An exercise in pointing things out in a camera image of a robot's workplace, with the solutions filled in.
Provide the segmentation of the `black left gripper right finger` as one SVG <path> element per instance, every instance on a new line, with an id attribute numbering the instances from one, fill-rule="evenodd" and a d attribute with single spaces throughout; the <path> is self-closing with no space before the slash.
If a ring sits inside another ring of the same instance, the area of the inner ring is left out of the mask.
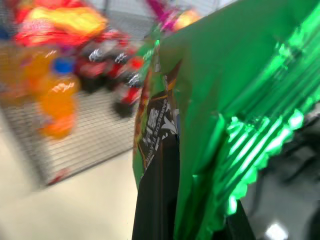
<path id="1" fill-rule="evenodd" d="M 236 212 L 226 219 L 227 240 L 255 240 L 256 237 L 250 226 L 248 217 L 240 200 L 237 200 Z"/>

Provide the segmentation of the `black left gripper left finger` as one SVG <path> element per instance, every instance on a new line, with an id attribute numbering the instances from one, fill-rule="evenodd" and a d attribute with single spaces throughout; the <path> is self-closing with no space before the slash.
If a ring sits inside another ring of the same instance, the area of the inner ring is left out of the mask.
<path id="1" fill-rule="evenodd" d="M 174 238 L 179 177 L 179 137 L 170 135 L 160 143 L 139 183 L 133 240 Z"/>

